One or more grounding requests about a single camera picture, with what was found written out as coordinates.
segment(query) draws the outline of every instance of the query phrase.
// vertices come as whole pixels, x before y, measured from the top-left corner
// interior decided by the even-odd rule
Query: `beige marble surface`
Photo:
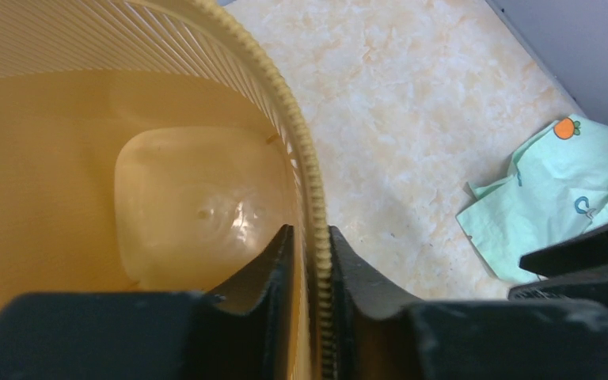
[[[466,182],[573,111],[483,0],[237,0],[309,122],[329,221],[423,298],[503,298],[455,215]]]

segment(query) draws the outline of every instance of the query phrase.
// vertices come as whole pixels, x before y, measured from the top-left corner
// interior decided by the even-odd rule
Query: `light green cloth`
[[[462,229],[499,278],[535,281],[521,256],[608,223],[608,127],[554,122],[514,152],[507,177],[470,187],[478,201],[458,215]]]

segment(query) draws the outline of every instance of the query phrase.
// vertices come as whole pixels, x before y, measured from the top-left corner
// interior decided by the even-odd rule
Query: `mint green fabric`
[[[608,223],[608,127],[553,122],[514,152],[505,178],[469,186],[477,202],[458,222],[471,242],[499,278],[535,281],[521,256]]]

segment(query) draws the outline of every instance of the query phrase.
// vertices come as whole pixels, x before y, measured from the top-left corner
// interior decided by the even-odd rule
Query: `gray panel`
[[[608,0],[487,0],[585,115],[608,125]]]

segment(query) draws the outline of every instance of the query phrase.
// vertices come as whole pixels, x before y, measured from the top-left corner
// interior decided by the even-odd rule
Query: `yellow plastic basket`
[[[284,223],[298,227],[288,366],[317,377],[331,347],[321,176],[255,40],[203,0],[0,0],[0,307],[30,291],[208,290]]]

